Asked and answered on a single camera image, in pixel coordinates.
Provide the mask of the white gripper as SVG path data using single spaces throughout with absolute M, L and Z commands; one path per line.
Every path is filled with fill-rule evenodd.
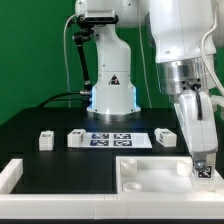
M 186 141 L 189 153 L 192 155 L 193 167 L 196 171 L 205 171 L 214 165 L 214 154 L 218 149 L 216 125 L 210 97 L 200 92 L 202 119 L 198 119 L 196 93 L 187 91 L 179 96 L 174 104 L 175 111 Z

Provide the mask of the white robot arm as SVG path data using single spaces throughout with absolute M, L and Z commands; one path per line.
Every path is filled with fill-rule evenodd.
M 116 28 L 148 27 L 155 46 L 161 91 L 174 102 L 193 169 L 213 168 L 218 150 L 212 100 L 216 87 L 216 40 L 224 0 L 77 0 L 81 38 L 97 47 L 98 80 L 88 113 L 103 119 L 126 118 L 140 111 L 130 80 L 131 49 Z

